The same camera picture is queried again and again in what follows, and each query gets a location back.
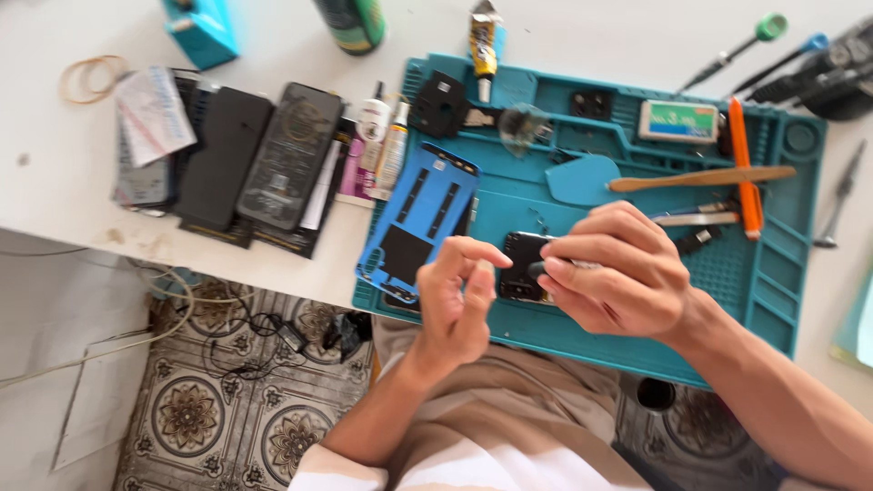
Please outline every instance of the teal box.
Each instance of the teal box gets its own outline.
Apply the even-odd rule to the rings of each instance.
[[[239,55],[224,0],[194,0],[190,10],[180,8],[176,0],[162,3],[169,16],[164,29],[198,69],[207,70]]]

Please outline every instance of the tabletop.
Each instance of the tabletop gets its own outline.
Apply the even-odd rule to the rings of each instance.
[[[278,100],[286,82],[335,91],[354,104],[377,80],[399,90],[406,59],[428,52],[463,54],[473,0],[382,0],[388,36],[368,56],[349,57],[333,43],[306,0],[228,0],[239,59],[207,71],[217,84]],[[746,76],[792,51],[806,36],[842,33],[871,12],[865,0],[695,0],[588,2],[501,0],[508,30],[502,61],[546,73],[673,90],[718,52],[751,35],[775,10],[786,36],[755,46],[691,93],[721,97]],[[0,227],[146,259],[349,306],[354,263],[370,210],[334,204],[313,259],[261,242],[251,249],[177,230],[178,218],[123,211],[110,199],[116,128],[110,100],[64,102],[58,78],[71,63],[104,54],[134,69],[191,68],[163,29],[159,2],[141,0],[6,0],[0,2]],[[873,117],[831,123],[816,203],[821,227],[837,181]],[[873,418],[873,377],[830,359],[831,334],[849,309],[873,251],[873,152],[846,203],[839,248],[810,253],[795,360]]]

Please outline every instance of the teal silicone repair mat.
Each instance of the teal silicone repair mat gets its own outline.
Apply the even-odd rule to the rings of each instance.
[[[434,70],[463,81],[467,98],[478,104],[471,62],[449,55],[410,59],[403,94],[413,100]],[[590,90],[611,94],[607,120],[571,115],[572,94]],[[548,145],[534,145],[518,159],[504,149],[494,128],[466,128],[457,137],[442,140],[410,129],[407,151],[429,141],[482,168],[478,207],[469,234],[502,249],[509,232],[543,233],[545,225],[549,235],[560,236],[587,215],[589,207],[560,203],[549,193],[545,171],[555,165],[548,155],[556,148],[574,156],[608,156],[624,177],[672,176],[733,167],[733,159],[721,156],[715,145],[650,142],[637,137],[643,101],[669,98],[670,94],[664,92],[501,66],[492,83],[492,105],[506,108],[526,102],[548,113],[553,124]],[[676,100],[711,103],[726,112],[723,101],[685,96]],[[815,193],[827,123],[770,107],[750,106],[744,111],[752,165],[792,165],[797,175],[760,185],[765,217],[760,241],[747,240],[742,225],[724,225],[722,238],[683,256],[683,262],[691,272],[692,285],[704,289],[734,319],[791,356],[812,245]],[[626,198],[651,214],[723,201],[732,189],[658,188],[628,193]],[[383,205],[376,206],[374,221]],[[675,239],[696,229],[666,230]],[[383,304],[381,292],[363,281],[358,282],[352,303],[380,315],[420,321],[418,315]],[[496,342],[706,387],[691,366],[661,343],[591,335],[555,307],[498,298],[488,315],[488,325]]]

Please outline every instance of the tiled floor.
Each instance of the tiled floor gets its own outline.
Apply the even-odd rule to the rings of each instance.
[[[228,298],[214,279],[194,293]],[[197,304],[185,326],[151,349],[116,491],[282,491],[303,452],[366,392],[371,343],[344,363],[337,349],[321,348],[341,309],[267,291],[247,303],[253,314],[294,319],[307,348],[296,354],[278,336],[258,335],[268,331],[243,322],[239,303]],[[182,307],[155,303],[156,330],[175,325]],[[222,377],[258,365],[265,367],[258,379],[247,379],[257,375],[251,371]],[[617,440],[688,491],[775,489],[769,459],[726,415],[712,394],[683,386],[664,414],[622,396]]]
[[[228,298],[212,279],[195,295]],[[344,363],[337,349],[320,347],[339,308],[264,291],[247,303],[253,314],[295,319],[313,342],[296,354],[278,336],[263,337],[242,322],[239,303],[197,304],[184,327],[152,347],[114,489],[284,490],[303,452],[366,392],[369,342]],[[182,304],[156,307],[159,331],[181,318]],[[221,377],[263,363],[259,379],[248,380],[258,374],[251,371]]]

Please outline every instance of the spray can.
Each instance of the spray can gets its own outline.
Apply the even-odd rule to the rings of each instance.
[[[373,51],[385,37],[379,0],[313,0],[340,49],[353,56]]]

